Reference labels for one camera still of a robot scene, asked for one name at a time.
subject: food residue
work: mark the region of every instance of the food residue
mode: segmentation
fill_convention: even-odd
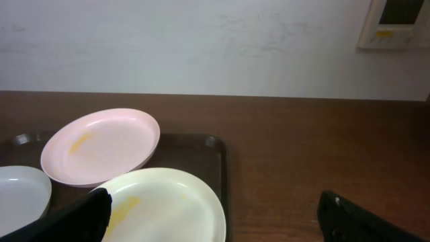
[[[109,238],[112,232],[114,232],[114,229],[127,217],[128,212],[141,202],[142,199],[136,196],[129,196],[127,197],[127,200],[120,203],[116,209],[112,211],[109,226],[107,226],[106,233],[103,238],[104,241]]]
[[[91,138],[93,136],[93,134],[91,133],[86,133],[83,136],[81,136],[81,138],[79,138],[78,140],[76,140],[73,144],[72,147],[69,150],[69,154],[73,155],[73,153],[75,153],[79,147],[88,139]]]

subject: white plate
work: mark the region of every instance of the white plate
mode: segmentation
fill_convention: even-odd
[[[0,167],[0,237],[45,215],[50,197],[51,181],[42,171]]]
[[[112,214],[103,241],[225,242],[224,211],[197,177],[176,169],[133,171],[105,182]]]
[[[160,138],[155,119],[128,108],[104,110],[66,125],[46,144],[40,164],[53,180],[93,188],[141,168]]]

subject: black object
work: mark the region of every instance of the black object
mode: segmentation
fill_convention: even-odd
[[[0,238],[0,242],[100,242],[111,214],[112,198],[98,188],[67,208]]]
[[[53,131],[21,134],[0,143],[0,166],[27,165],[41,169],[40,154]],[[232,242],[230,164],[224,142],[207,134],[161,134],[157,149],[143,168],[166,167],[186,171],[210,186],[226,217],[226,242]],[[48,214],[86,196],[91,188],[74,188],[52,181]]]
[[[331,191],[321,194],[318,221],[325,242],[424,242]]]

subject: pink plate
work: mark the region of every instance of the pink plate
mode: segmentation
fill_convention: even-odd
[[[70,186],[92,188],[141,168],[160,138],[155,119],[118,108],[86,115],[58,131],[42,151],[43,171]]]

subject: white wall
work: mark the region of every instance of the white wall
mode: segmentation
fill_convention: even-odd
[[[370,0],[0,0],[0,89],[424,100],[429,51],[359,52]]]

